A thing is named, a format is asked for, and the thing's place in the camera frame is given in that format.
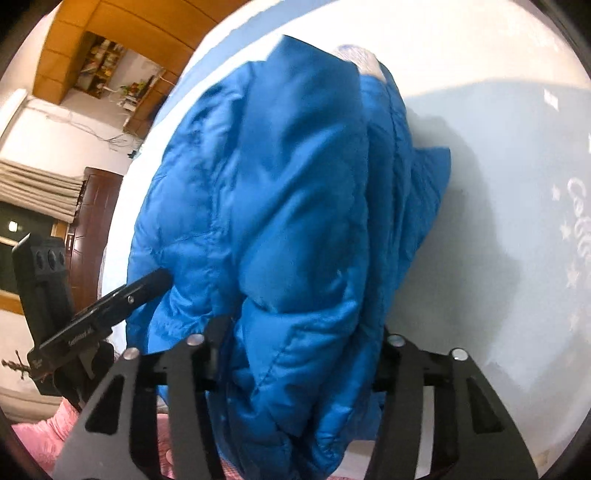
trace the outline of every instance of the silver screw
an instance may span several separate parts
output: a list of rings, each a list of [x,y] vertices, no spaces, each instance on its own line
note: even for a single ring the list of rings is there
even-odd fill
[[[201,345],[205,341],[205,337],[201,333],[194,333],[187,337],[188,346]]]
[[[462,348],[454,348],[452,350],[452,357],[454,360],[457,360],[459,362],[465,362],[466,360],[468,360],[470,355],[468,355],[468,352],[466,352]]]
[[[388,337],[388,343],[396,348],[400,348],[406,345],[406,340],[401,335],[390,335]]]
[[[123,352],[123,358],[126,360],[133,360],[134,358],[139,357],[139,350],[136,347],[128,348],[125,352]]]

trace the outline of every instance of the curtain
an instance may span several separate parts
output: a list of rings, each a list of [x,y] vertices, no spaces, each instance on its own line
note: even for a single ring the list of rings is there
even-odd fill
[[[65,177],[0,158],[0,201],[72,223],[82,178]]]

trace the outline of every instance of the pink checkered fabric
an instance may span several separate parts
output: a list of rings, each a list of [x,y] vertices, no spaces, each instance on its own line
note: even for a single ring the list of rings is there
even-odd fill
[[[62,400],[56,414],[39,423],[19,423],[13,425],[14,432],[31,456],[47,473],[51,475],[64,443],[78,420],[78,412],[66,400]],[[162,474],[174,479],[173,455],[170,449],[170,427],[168,415],[158,414],[158,455]],[[236,468],[222,462],[227,480],[242,480]],[[329,480],[349,480],[331,476]]]

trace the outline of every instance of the blue puffer jacket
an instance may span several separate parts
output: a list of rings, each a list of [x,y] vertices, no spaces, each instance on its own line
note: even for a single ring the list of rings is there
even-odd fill
[[[128,281],[164,267],[174,286],[128,319],[129,346],[236,315],[209,404],[248,480],[325,478],[377,432],[385,315],[450,174],[447,149],[413,148],[383,72],[284,38],[189,110],[135,225]]]

